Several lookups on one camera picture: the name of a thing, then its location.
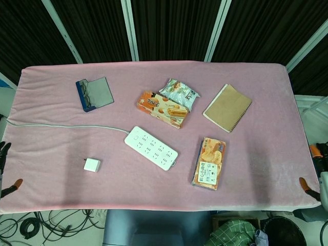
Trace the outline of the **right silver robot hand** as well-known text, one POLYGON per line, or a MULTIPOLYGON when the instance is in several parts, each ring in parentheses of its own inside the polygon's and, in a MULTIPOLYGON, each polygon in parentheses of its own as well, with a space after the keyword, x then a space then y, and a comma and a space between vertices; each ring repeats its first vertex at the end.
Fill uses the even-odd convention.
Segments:
POLYGON ((310 145, 310 153, 318 178, 320 191, 316 192, 310 188, 303 177, 299 178, 299 183, 305 193, 321 202, 322 206, 327 211, 327 142, 310 145))

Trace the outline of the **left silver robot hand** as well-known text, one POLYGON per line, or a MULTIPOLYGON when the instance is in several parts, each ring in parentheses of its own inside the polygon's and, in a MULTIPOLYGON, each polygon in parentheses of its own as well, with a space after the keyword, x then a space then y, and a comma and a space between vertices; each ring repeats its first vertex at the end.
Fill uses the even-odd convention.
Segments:
POLYGON ((24 181, 23 179, 20 178, 10 187, 2 189, 3 173, 5 169, 7 154, 10 147, 11 147, 10 142, 6 143, 5 141, 1 141, 1 199, 18 190, 24 181))

